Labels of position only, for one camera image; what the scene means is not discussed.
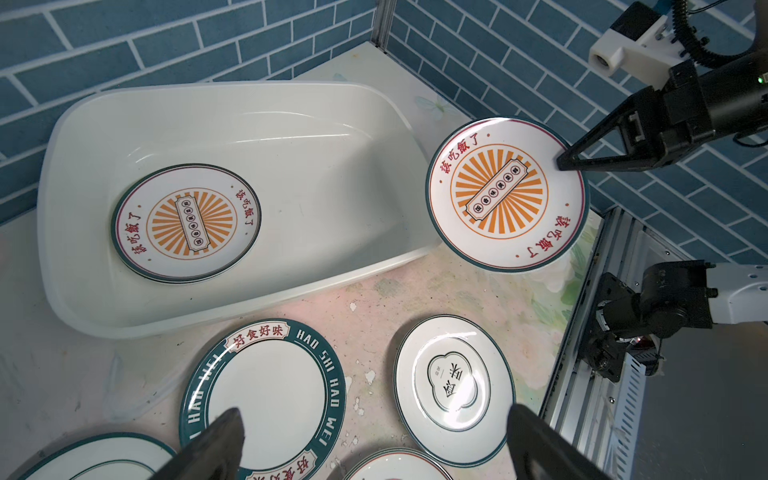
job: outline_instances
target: white basin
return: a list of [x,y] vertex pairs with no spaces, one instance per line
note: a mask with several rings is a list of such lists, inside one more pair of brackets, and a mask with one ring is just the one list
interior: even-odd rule
[[[185,285],[129,270],[110,241],[121,195],[145,175],[203,163],[239,174],[262,208],[233,268]],[[359,84],[243,82],[135,88],[80,101],[58,121],[38,196],[53,310],[84,333],[154,335],[360,280],[439,243],[427,162],[405,118]]]

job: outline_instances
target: gray floor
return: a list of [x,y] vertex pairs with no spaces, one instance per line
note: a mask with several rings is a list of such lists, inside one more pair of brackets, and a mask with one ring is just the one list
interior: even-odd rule
[[662,354],[632,480],[768,478],[768,326],[683,329]]

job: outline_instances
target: plate rim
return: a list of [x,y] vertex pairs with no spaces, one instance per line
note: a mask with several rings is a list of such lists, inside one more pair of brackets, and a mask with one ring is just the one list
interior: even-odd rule
[[393,453],[405,453],[408,455],[419,457],[420,459],[428,462],[431,466],[435,467],[435,469],[437,469],[442,474],[442,476],[445,477],[445,480],[453,480],[453,477],[451,476],[451,474],[449,474],[448,471],[445,470],[445,468],[443,468],[443,466],[440,465],[432,457],[425,455],[423,452],[420,452],[419,450],[406,449],[402,447],[392,447],[389,449],[383,449],[383,450],[379,450],[378,452],[374,452],[371,455],[368,455],[367,457],[357,462],[354,467],[352,467],[349,473],[347,473],[344,476],[344,480],[350,480],[357,472],[360,471],[360,469],[362,469],[362,467],[368,465],[370,462],[376,460],[377,458],[381,458],[386,455],[391,455]]
[[143,433],[136,433],[136,432],[110,432],[110,433],[101,433],[99,435],[93,435],[90,437],[86,437],[82,440],[78,440],[75,443],[72,443],[70,445],[67,445],[56,452],[51,453],[44,459],[42,459],[40,462],[35,463],[29,470],[24,472],[22,476],[18,478],[18,480],[25,480],[26,478],[29,478],[32,476],[36,471],[38,471],[40,468],[43,468],[48,463],[54,461],[58,457],[62,456],[63,454],[70,452],[71,450],[76,449],[77,447],[81,447],[83,445],[87,445],[88,443],[93,442],[99,442],[101,440],[105,439],[114,439],[114,438],[133,438],[133,439],[141,439],[146,440],[150,443],[154,443],[155,445],[161,447],[166,452],[170,453],[170,457],[173,458],[176,455],[176,452],[168,445],[164,444],[158,439],[155,439],[153,437],[150,437],[149,435],[145,435]]
[[437,231],[437,234],[442,239],[443,243],[448,246],[453,252],[461,257],[463,260],[466,260],[470,262],[472,265],[475,265],[477,267],[482,268],[483,270],[488,270],[491,272],[497,272],[497,273],[525,273],[532,270],[537,270],[540,268],[543,268],[550,263],[554,262],[555,260],[559,259],[563,255],[565,255],[572,246],[576,243],[579,236],[581,235],[581,231],[584,229],[584,225],[587,223],[587,215],[589,213],[589,201],[590,201],[590,189],[589,185],[587,184],[587,181],[584,179],[584,175],[581,174],[580,171],[576,170],[576,173],[579,176],[579,180],[581,180],[581,187],[584,190],[584,209],[581,212],[581,224],[579,225],[578,229],[574,232],[574,235],[571,237],[571,239],[568,241],[568,243],[565,244],[564,248],[560,250],[560,252],[556,253],[552,257],[549,257],[546,259],[543,263],[534,265],[534,266],[527,266],[525,268],[499,268],[497,266],[488,265],[486,263],[480,263],[477,260],[472,259],[471,257],[467,256],[465,253],[463,253],[461,250],[459,250],[451,241],[448,239],[448,237],[443,233],[442,229],[439,227],[437,220],[435,219],[435,215],[432,213],[432,202],[430,201],[430,194],[429,194],[429,184],[430,184],[430,178],[432,176],[432,170],[435,168],[435,164],[437,164],[438,155],[442,151],[442,149],[453,140],[454,136],[462,131],[465,130],[467,127],[470,127],[473,124],[478,124],[481,122],[494,120],[494,119],[502,119],[502,120],[515,120],[519,121],[521,123],[528,123],[532,124],[535,127],[542,128],[544,131],[555,137],[558,141],[560,141],[565,148],[568,148],[570,144],[557,132],[553,131],[550,127],[548,127],[545,124],[542,124],[541,122],[538,122],[536,120],[532,120],[529,118],[523,118],[518,115],[510,115],[508,117],[486,117],[486,118],[478,118],[476,120],[471,120],[465,124],[463,124],[461,127],[456,128],[451,134],[445,138],[445,140],[440,144],[439,147],[437,147],[437,150],[435,150],[435,153],[432,155],[432,159],[429,162],[429,166],[427,167],[427,175],[426,175],[426,182],[425,182],[425,200],[427,203],[427,213],[429,214],[429,219],[432,221],[432,225],[435,228],[435,231]]
[[437,461],[440,461],[440,462],[442,462],[442,463],[445,463],[446,465],[450,465],[450,466],[452,466],[452,467],[459,467],[459,468],[471,468],[471,467],[476,467],[476,466],[478,466],[478,465],[482,465],[482,464],[486,463],[486,462],[487,462],[488,460],[490,460],[491,458],[494,458],[494,457],[495,457],[495,456],[496,456],[496,455],[497,455],[497,454],[498,454],[498,453],[499,453],[499,452],[502,450],[502,448],[504,447],[504,445],[507,443],[507,434],[506,434],[506,432],[505,432],[505,434],[504,434],[504,438],[502,439],[501,443],[499,443],[499,444],[498,444],[498,446],[497,446],[497,447],[496,447],[496,448],[493,450],[493,452],[489,453],[489,454],[488,454],[488,455],[486,455],[485,457],[483,457],[483,458],[480,458],[479,460],[476,460],[476,461],[474,461],[474,462],[469,462],[469,463],[457,463],[457,462],[452,462],[452,461],[450,461],[450,460],[447,460],[447,459],[445,459],[445,458],[441,457],[440,455],[437,455],[437,454],[435,454],[434,452],[430,451],[430,450],[429,450],[429,449],[428,449],[428,448],[427,448],[427,447],[426,447],[426,446],[425,446],[425,445],[424,445],[424,444],[423,444],[423,443],[422,443],[422,442],[421,442],[421,441],[420,441],[420,440],[419,440],[419,439],[416,437],[416,435],[415,435],[415,434],[413,433],[413,431],[411,430],[411,427],[410,427],[410,425],[408,425],[408,421],[406,420],[406,416],[405,416],[405,415],[403,415],[403,413],[402,413],[402,407],[401,407],[401,405],[400,405],[400,398],[399,398],[399,396],[398,396],[398,394],[397,394],[397,365],[398,365],[398,364],[399,364],[399,362],[400,362],[400,355],[402,354],[402,348],[403,348],[403,346],[406,344],[406,340],[407,340],[407,339],[408,339],[408,338],[411,336],[411,334],[413,333],[413,331],[414,331],[414,330],[416,330],[417,328],[419,328],[419,327],[420,327],[420,326],[421,326],[423,323],[426,323],[426,322],[428,322],[429,320],[432,320],[432,319],[441,318],[441,317],[446,317],[446,316],[448,316],[448,317],[451,317],[451,318],[456,318],[456,319],[459,319],[459,320],[463,320],[463,321],[465,321],[465,322],[467,322],[467,323],[469,323],[469,324],[473,325],[473,326],[474,326],[476,329],[478,329],[478,330],[480,330],[481,332],[483,332],[483,334],[484,334],[484,335],[485,335],[485,336],[486,336],[488,339],[490,339],[490,340],[491,340],[491,343],[493,343],[493,346],[495,346],[495,347],[496,347],[496,350],[498,351],[498,354],[502,356],[502,360],[504,361],[504,365],[507,367],[507,374],[509,374],[509,382],[510,382],[510,384],[511,384],[511,386],[512,386],[512,405],[514,405],[515,403],[517,403],[517,392],[515,391],[515,379],[514,379],[514,378],[513,378],[513,376],[512,376],[512,370],[509,368],[509,363],[507,362],[507,358],[504,356],[504,353],[502,352],[502,349],[501,349],[501,348],[498,346],[498,344],[496,343],[496,341],[495,341],[495,340],[493,340],[493,337],[491,337],[490,335],[488,335],[488,332],[486,332],[486,331],[485,331],[485,330],[484,330],[482,327],[480,327],[480,325],[478,325],[478,324],[477,324],[477,323],[475,323],[475,322],[472,322],[470,319],[466,319],[466,318],[464,318],[463,316],[452,315],[452,314],[450,314],[450,313],[445,313],[445,314],[441,314],[441,315],[433,315],[433,316],[430,316],[429,318],[426,318],[426,319],[424,319],[424,320],[422,320],[422,321],[418,322],[417,324],[415,324],[415,325],[414,325],[414,326],[413,326],[413,327],[412,327],[412,328],[411,328],[411,329],[408,331],[408,333],[406,333],[406,336],[405,336],[405,337],[402,339],[402,342],[400,343],[400,346],[399,346],[399,348],[398,348],[398,350],[397,350],[397,356],[395,357],[395,365],[394,365],[394,367],[393,367],[393,369],[392,369],[392,393],[393,393],[393,395],[394,395],[394,397],[395,397],[395,404],[397,405],[397,412],[398,412],[398,413],[399,413],[399,415],[400,415],[400,420],[402,420],[402,424],[406,426],[406,430],[408,430],[408,433],[411,435],[411,438],[413,439],[413,441],[414,441],[414,442],[416,442],[416,444],[417,444],[419,447],[421,447],[421,449],[422,449],[422,450],[424,450],[424,452],[425,452],[427,455],[430,455],[430,456],[432,456],[432,457],[433,457],[435,460],[437,460]]
[[[120,245],[118,243],[117,221],[118,221],[118,216],[119,216],[121,207],[123,205],[123,202],[125,202],[126,199],[139,186],[141,186],[144,182],[150,180],[151,178],[161,175],[170,170],[178,170],[180,168],[190,168],[190,167],[202,167],[202,168],[212,168],[214,170],[220,170],[226,174],[232,175],[233,177],[238,179],[240,182],[242,182],[243,185],[245,185],[248,188],[248,190],[250,190],[250,193],[253,195],[253,200],[256,203],[256,210],[258,212],[258,218],[259,218],[259,222],[256,226],[256,231],[253,233],[253,238],[251,239],[250,243],[248,243],[248,247],[245,250],[243,250],[243,252],[240,255],[238,255],[234,260],[231,260],[228,264],[213,271],[212,273],[206,273],[204,275],[196,275],[196,276],[186,276],[186,277],[170,277],[170,276],[157,275],[156,273],[147,272],[146,270],[141,269],[138,265],[133,263],[131,259],[129,259],[125,255],[125,252],[120,248]],[[140,180],[137,180],[136,182],[134,182],[128,189],[126,189],[125,192],[123,192],[123,194],[120,196],[120,200],[118,200],[117,204],[112,210],[112,218],[110,219],[110,223],[109,223],[109,235],[112,240],[112,247],[117,251],[117,254],[120,257],[120,260],[122,260],[123,264],[127,266],[129,269],[133,270],[138,275],[141,275],[142,277],[149,280],[153,280],[155,282],[167,283],[171,285],[180,285],[185,283],[196,283],[196,282],[201,282],[203,280],[208,280],[210,278],[213,278],[217,275],[224,273],[225,271],[235,266],[238,262],[240,262],[243,259],[243,257],[245,257],[246,254],[250,252],[250,249],[253,247],[253,244],[256,243],[256,239],[258,238],[259,232],[261,231],[261,217],[262,217],[262,212],[261,212],[261,202],[259,202],[259,197],[256,195],[256,191],[253,189],[253,187],[251,187],[250,184],[240,175],[234,173],[233,171],[227,168],[219,167],[218,165],[213,165],[213,164],[202,164],[202,163],[176,164],[176,165],[171,165],[169,167],[161,168],[160,170],[156,170],[150,174],[145,175]]]
[[[331,344],[331,342],[329,342],[328,339],[325,336],[323,336],[320,332],[315,330],[313,327],[311,327],[311,326],[309,326],[309,325],[307,325],[307,324],[305,324],[303,322],[300,322],[298,320],[294,320],[294,319],[290,319],[290,318],[270,317],[270,318],[259,319],[259,320],[253,321],[253,322],[245,323],[245,324],[240,325],[240,326],[238,326],[236,328],[233,328],[231,330],[227,330],[226,333],[220,333],[220,334],[218,334],[215,337],[215,338],[218,338],[218,340],[208,350],[206,350],[206,352],[202,356],[199,357],[199,360],[196,363],[194,363],[194,369],[192,370],[192,372],[190,374],[190,377],[189,377],[189,380],[187,381],[187,388],[184,389],[184,395],[181,397],[181,404],[179,405],[179,429],[178,429],[178,434],[179,434],[179,443],[180,443],[182,449],[186,445],[190,444],[189,439],[186,438],[186,435],[184,434],[184,432],[182,430],[183,427],[184,427],[184,422],[183,422],[183,420],[184,420],[184,413],[186,412],[184,406],[187,404],[187,399],[190,398],[190,394],[193,391],[194,380],[195,380],[195,377],[197,375],[197,372],[198,372],[198,370],[200,370],[201,367],[205,366],[206,359],[208,359],[214,353],[214,351],[221,346],[222,342],[225,343],[229,336],[231,336],[232,334],[234,334],[236,332],[241,331],[242,329],[246,329],[247,327],[250,327],[250,326],[253,326],[253,325],[257,325],[259,323],[265,323],[265,322],[286,322],[286,321],[298,324],[298,325],[308,329],[308,333],[312,333],[312,334],[316,335],[316,337],[319,337],[319,338],[323,339],[323,341],[325,341],[325,343],[328,345],[328,347],[330,349],[331,355],[333,355],[333,358],[336,360],[335,366],[339,369],[339,375],[341,376],[342,379],[344,378],[344,370],[343,370],[343,367],[342,367],[342,364],[341,364],[341,360],[339,359],[339,356],[336,354],[336,351],[333,348],[333,345]],[[323,374],[322,364],[317,359],[315,359],[314,357],[313,357],[313,360],[315,360],[317,362],[317,366],[320,369],[320,373],[322,375]],[[225,361],[222,365],[225,366],[228,362],[229,362],[229,360]],[[213,391],[214,383],[216,382],[216,378],[218,377],[218,374],[223,371],[223,366],[221,368],[219,368],[219,371],[216,372],[215,376],[211,377],[211,384],[210,384],[209,392]],[[323,388],[325,389],[324,393],[326,395],[326,398],[323,401],[326,404],[329,404],[330,398],[327,398],[327,396],[329,394],[329,391],[327,390],[326,383],[325,383],[324,379],[323,379]],[[340,408],[341,415],[339,417],[338,426],[336,427],[338,429],[337,432],[341,432],[341,427],[344,424],[344,417],[346,416],[346,388],[344,387],[344,385],[341,382],[339,383],[339,394],[341,395],[341,399],[340,399],[341,400],[341,402],[340,402],[340,404],[341,404],[340,405],[340,407],[341,407]],[[204,416],[204,412],[207,413],[206,410],[207,410],[207,405],[208,405],[209,401],[210,401],[210,393],[209,393],[208,398],[206,399],[205,406],[200,411],[200,416],[201,417]],[[321,417],[321,419],[320,419],[320,422],[318,424],[318,429],[320,427],[322,427],[323,422],[325,421],[326,417],[327,417],[327,407],[324,406],[323,407],[323,417]],[[316,461],[314,471],[311,473],[311,475],[304,477],[304,480],[308,480],[309,478],[312,478],[320,470],[320,468],[325,464],[325,462],[328,459],[328,457],[330,457],[330,454],[331,454],[333,448],[336,446],[336,441],[338,441],[339,437],[340,437],[340,433],[328,441],[328,445],[327,445],[328,452],[327,452],[325,458],[323,458],[321,462],[317,462]],[[287,462],[284,462],[284,463],[282,463],[282,464],[280,464],[278,466],[275,466],[274,468],[280,468],[280,467],[283,467],[285,465],[288,465],[294,459],[295,459],[295,457],[290,458]],[[239,465],[237,466],[237,468],[238,468],[238,471],[243,469],[243,470],[247,470],[247,471],[250,471],[250,472],[260,472],[260,471],[257,471],[257,470],[251,470],[250,468],[240,467]]]

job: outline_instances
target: cloud-shaped logo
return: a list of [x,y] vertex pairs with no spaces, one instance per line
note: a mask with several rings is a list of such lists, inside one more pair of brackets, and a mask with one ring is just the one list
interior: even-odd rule
[[432,358],[427,367],[429,385],[437,405],[445,412],[457,412],[475,403],[478,386],[467,357],[448,352]]

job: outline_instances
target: blue tile wall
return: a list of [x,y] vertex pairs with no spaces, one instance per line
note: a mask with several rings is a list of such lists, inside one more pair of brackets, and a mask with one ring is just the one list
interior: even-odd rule
[[[82,98],[146,85],[290,80],[368,41],[375,10],[376,0],[0,1],[0,223],[34,208],[54,124]],[[410,27],[398,25],[405,42]],[[422,46],[447,58],[426,36]],[[467,48],[464,56],[474,56]],[[403,45],[402,56],[411,49]],[[464,59],[465,69],[472,58]],[[458,90],[435,69],[438,76]]]
[[[645,87],[624,71],[604,78],[587,62],[629,3],[398,0],[387,49],[471,117],[532,118],[573,142]],[[712,49],[737,53],[754,36],[753,2],[730,0],[691,22]],[[589,154],[622,151],[614,135]],[[692,257],[768,263],[766,148],[724,138],[671,167],[585,177],[595,210],[623,207]]]

